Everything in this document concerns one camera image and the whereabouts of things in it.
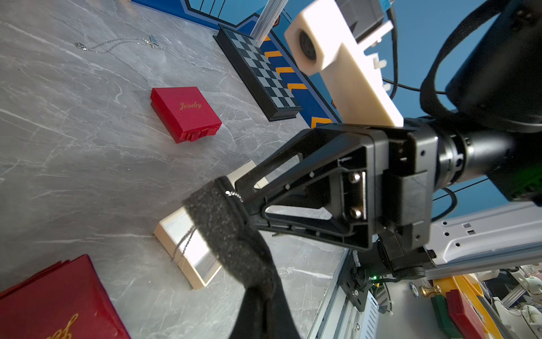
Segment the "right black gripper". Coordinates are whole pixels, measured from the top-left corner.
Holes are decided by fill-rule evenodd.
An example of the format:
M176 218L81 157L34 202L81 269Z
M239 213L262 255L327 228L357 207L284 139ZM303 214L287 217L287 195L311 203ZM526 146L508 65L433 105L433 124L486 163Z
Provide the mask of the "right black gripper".
M439 148L427 122L306 129L235 187L259 230L360 250L366 276L420 278Z

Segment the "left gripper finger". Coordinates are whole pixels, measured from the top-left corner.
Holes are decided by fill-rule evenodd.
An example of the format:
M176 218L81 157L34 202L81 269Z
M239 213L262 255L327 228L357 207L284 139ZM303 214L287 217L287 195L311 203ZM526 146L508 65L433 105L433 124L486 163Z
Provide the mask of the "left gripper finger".
M281 281L266 295L259 287L245 291L230 338L300 338Z

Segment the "cream box base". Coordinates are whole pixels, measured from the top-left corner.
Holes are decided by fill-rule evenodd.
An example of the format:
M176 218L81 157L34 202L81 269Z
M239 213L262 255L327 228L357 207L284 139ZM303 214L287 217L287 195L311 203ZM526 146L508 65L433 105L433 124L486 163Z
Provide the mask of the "cream box base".
M236 181L254 168L255 163L249 161L226 176L237 193ZM183 202L178 210L159 222L154 235L195 290L206 287L220 268L224 268L196 230Z

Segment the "red jewelry box lid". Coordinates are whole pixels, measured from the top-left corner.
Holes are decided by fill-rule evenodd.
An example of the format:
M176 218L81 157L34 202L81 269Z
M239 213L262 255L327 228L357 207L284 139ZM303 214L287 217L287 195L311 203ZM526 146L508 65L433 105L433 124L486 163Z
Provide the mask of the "red jewelry box lid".
M180 144L214 136L222 121L197 87L154 88L151 107Z

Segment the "red jewelry box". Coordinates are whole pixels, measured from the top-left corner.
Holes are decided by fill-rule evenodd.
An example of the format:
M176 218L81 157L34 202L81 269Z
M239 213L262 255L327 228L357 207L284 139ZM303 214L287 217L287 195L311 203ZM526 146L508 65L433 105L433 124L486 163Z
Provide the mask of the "red jewelry box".
M2 338L129 338L87 254L1 292Z

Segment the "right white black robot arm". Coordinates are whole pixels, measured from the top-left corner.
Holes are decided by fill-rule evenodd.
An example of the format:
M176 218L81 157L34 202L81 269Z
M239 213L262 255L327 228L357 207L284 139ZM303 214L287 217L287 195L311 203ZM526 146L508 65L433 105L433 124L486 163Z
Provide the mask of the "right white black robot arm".
M541 3L486 1L446 39L405 119L344 3L315 1L285 36L342 116L297 134L236 189L254 224L361 252L368 275L422 277L434 192L488 177L509 201L541 204Z

